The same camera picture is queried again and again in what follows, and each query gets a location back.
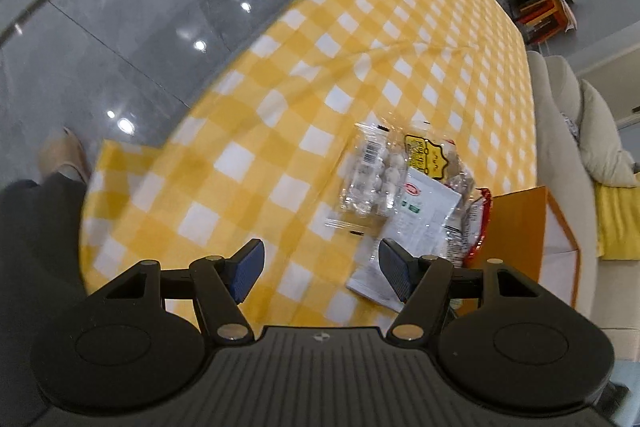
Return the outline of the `white snack bag green labels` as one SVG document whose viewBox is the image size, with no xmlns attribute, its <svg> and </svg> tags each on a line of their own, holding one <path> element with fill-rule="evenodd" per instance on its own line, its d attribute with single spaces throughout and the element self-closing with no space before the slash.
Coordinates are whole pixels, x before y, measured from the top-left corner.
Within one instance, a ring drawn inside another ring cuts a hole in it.
<svg viewBox="0 0 640 427">
<path fill-rule="evenodd" d="M 346 287 L 361 297 L 399 312 L 402 303 L 382 273 L 378 246 L 383 239 L 393 239 L 412 257 L 433 254 L 440 234 L 460 200 L 461 195 L 452 188 L 409 167 L 395 210 L 383 225 L 370 259 L 352 273 Z"/>
</svg>

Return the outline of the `red trimmed snack bag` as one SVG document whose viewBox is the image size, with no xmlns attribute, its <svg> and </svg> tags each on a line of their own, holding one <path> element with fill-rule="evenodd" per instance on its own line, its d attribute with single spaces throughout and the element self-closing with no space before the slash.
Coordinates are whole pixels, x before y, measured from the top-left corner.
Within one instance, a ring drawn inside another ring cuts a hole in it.
<svg viewBox="0 0 640 427">
<path fill-rule="evenodd" d="M 446 258 L 457 268 L 468 265 L 486 237 L 492 206 L 491 191 L 477 187 L 450 217 L 445 227 Z"/>
</svg>

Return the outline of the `orange cardboard box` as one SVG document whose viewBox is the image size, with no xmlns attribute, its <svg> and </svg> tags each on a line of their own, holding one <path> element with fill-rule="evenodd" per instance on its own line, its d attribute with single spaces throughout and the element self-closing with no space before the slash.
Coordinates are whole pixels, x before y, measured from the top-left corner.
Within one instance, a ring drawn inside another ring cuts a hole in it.
<svg viewBox="0 0 640 427">
<path fill-rule="evenodd" d="M 492 199 L 483 242 L 464 265 L 480 269 L 491 259 L 502 260 L 564 303 L 576 305 L 580 248 L 547 187 Z"/>
</svg>

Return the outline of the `clear pack white round candies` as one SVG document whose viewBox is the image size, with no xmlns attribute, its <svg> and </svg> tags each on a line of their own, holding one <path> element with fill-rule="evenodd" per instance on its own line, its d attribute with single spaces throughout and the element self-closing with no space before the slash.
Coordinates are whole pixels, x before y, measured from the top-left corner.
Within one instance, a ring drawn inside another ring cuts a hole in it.
<svg viewBox="0 0 640 427">
<path fill-rule="evenodd" d="M 407 153 L 397 130 L 358 122 L 342 176 L 341 210 L 362 219 L 390 217 L 406 173 Z"/>
</svg>

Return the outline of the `clear bread bag yellow label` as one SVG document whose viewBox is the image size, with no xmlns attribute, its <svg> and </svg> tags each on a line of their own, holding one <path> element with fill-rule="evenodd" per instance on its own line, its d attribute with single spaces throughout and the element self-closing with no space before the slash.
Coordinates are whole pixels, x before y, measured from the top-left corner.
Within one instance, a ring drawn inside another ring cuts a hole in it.
<svg viewBox="0 0 640 427">
<path fill-rule="evenodd" d="M 410 167 L 468 197 L 476 187 L 471 171 L 463 164 L 454 140 L 426 120 L 413 120 L 404 136 Z"/>
</svg>

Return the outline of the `beige sofa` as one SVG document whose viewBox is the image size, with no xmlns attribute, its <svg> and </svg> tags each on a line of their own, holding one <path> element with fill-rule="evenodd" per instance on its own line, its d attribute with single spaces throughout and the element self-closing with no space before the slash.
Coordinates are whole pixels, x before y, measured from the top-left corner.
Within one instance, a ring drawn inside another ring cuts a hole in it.
<svg viewBox="0 0 640 427">
<path fill-rule="evenodd" d="M 576 308 L 613 343 L 617 358 L 639 358 L 639 261 L 602 260 L 596 191 L 579 148 L 582 87 L 559 55 L 527 54 L 537 140 L 537 181 L 548 188 L 580 248 Z"/>
</svg>

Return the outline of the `person's beige shoe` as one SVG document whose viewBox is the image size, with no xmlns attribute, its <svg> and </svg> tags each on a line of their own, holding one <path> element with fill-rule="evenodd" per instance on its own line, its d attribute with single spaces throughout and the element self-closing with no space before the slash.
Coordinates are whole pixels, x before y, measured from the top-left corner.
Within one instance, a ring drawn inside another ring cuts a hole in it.
<svg viewBox="0 0 640 427">
<path fill-rule="evenodd" d="M 43 178 L 58 173 L 83 184 L 90 180 L 91 168 L 86 152 L 70 128 L 63 127 L 49 136 L 40 147 L 37 160 Z"/>
</svg>

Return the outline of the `yellow blanket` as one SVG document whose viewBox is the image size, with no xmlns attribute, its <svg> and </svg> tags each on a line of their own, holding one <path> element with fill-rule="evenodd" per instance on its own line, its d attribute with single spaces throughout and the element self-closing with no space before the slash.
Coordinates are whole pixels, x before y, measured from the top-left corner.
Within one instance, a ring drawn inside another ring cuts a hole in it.
<svg viewBox="0 0 640 427">
<path fill-rule="evenodd" d="M 640 187 L 597 183 L 598 253 L 602 260 L 640 260 Z"/>
</svg>

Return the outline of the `beige sofa cushion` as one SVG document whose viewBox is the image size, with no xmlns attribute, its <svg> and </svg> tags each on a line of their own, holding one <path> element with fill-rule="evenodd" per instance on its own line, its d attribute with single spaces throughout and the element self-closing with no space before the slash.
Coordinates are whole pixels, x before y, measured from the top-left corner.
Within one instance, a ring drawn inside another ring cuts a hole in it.
<svg viewBox="0 0 640 427">
<path fill-rule="evenodd" d="M 622 141 L 608 104 L 599 91 L 582 80 L 582 121 L 579 148 L 582 165 L 591 178 L 612 187 L 635 187 L 634 158 L 623 149 Z"/>
</svg>

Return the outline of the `yellow white checkered tablecloth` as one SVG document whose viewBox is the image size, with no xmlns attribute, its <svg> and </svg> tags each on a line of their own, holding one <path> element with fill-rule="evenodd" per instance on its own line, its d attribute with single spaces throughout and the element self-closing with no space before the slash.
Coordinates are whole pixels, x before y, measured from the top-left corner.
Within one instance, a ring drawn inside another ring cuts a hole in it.
<svg viewBox="0 0 640 427">
<path fill-rule="evenodd" d="M 481 186 L 536 183 L 525 46 L 496 0 L 296 0 L 163 147 L 104 143 L 80 233 L 86 288 L 256 237 L 265 270 L 242 306 L 254 327 L 387 327 L 390 311 L 346 287 L 360 239 L 324 220 L 357 124 L 419 119 Z"/>
</svg>

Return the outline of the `orange chair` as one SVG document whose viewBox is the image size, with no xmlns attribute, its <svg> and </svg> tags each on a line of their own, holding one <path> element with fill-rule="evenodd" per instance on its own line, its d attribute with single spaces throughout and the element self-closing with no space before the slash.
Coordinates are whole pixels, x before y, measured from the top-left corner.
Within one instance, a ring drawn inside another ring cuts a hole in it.
<svg viewBox="0 0 640 427">
<path fill-rule="evenodd" d="M 528 44 L 538 44 L 576 30 L 577 18 L 566 0 L 538 0 L 521 8 L 516 22 L 524 28 Z"/>
</svg>

